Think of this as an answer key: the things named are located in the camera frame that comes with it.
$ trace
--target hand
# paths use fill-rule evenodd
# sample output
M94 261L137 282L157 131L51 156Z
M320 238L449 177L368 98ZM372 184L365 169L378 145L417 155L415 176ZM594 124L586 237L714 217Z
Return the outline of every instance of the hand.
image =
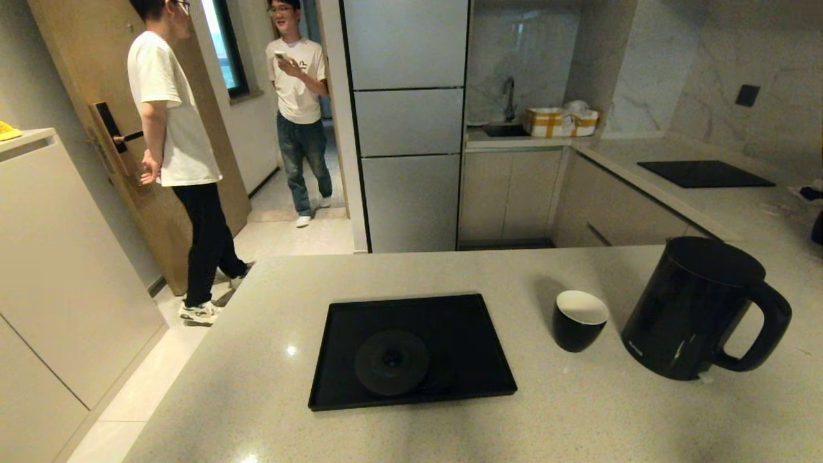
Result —
M149 150L143 153L143 174L140 175L141 185L149 185L160 178L160 163L155 161Z
M303 69L294 58L289 58L289 61L278 60L277 66L286 73L287 76L298 77L303 74Z

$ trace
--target kettle lid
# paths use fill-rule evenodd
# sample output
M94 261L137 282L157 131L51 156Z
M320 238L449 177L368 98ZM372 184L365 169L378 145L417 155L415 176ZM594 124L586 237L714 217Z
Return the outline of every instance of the kettle lid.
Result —
M766 276L757 259L721 241L679 236L666 243L665 252L682 268L717 283L744 286Z

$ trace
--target floor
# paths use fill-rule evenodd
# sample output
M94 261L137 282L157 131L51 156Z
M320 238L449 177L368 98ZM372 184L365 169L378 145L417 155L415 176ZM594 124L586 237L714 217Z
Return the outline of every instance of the floor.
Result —
M291 192L286 185L286 175L282 171L278 172L252 199L253 212L249 216L249 223L235 238L235 248L241 259L249 261L271 255L354 252L351 222L346 218L333 132L327 131L327 135L329 146L326 159L334 190L332 208L318 211L308 227L295 228L292 221L296 219L296 213L291 202ZM308 166L305 173L306 184L314 202L319 197L317 182ZM228 290L228 281L218 275L212 295L217 298ZM160 291L155 301L169 324L169 330L100 416L74 451L69 459L70 463L122 461L194 349L208 333L207 327L186 326L177 318L175 312L179 298L168 288Z

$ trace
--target eyeglasses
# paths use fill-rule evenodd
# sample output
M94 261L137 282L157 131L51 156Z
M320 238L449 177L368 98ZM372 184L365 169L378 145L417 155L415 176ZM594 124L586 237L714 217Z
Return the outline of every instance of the eyeglasses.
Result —
M277 14L278 12L287 13L287 12L290 12L292 10L294 10L294 8L292 8L292 7L268 7L268 8L266 8L266 11L270 15Z
M175 3L179 4L183 11L188 15L188 12L192 9L191 2L185 2L184 0L174 0Z

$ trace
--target wall outlet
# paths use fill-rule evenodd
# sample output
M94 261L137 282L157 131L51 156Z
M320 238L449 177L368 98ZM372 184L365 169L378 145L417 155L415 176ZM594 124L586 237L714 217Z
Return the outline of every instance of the wall outlet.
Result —
M740 93L737 94L737 101L734 103L740 106L751 108L755 105L757 94L760 92L760 87L754 85L740 86Z

